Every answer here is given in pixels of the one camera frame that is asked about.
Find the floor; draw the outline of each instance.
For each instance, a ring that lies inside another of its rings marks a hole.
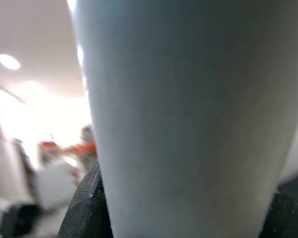
[[[56,238],[67,208],[64,206],[43,215],[36,224],[33,233],[22,238]]]

